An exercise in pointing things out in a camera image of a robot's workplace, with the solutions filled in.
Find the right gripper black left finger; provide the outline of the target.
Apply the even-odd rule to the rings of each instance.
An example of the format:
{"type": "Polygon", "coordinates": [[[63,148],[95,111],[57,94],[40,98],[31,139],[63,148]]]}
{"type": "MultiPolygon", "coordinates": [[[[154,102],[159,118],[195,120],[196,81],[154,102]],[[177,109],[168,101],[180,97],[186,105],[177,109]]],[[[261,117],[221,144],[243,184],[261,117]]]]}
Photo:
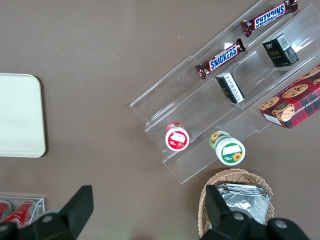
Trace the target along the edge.
{"type": "Polygon", "coordinates": [[[83,185],[58,213],[47,213],[18,229],[13,222],[0,224],[2,240],[76,240],[94,211],[93,188],[83,185]]]}

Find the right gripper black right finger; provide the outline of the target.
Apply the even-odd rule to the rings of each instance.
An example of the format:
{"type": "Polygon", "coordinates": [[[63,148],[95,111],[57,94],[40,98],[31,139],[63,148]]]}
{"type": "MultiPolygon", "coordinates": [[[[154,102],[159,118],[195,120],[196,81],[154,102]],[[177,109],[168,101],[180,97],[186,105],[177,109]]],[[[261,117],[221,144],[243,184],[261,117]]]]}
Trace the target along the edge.
{"type": "Polygon", "coordinates": [[[262,225],[245,213],[231,211],[214,185],[206,187],[205,207],[212,228],[202,240],[308,240],[293,221],[272,218],[262,225]]]}

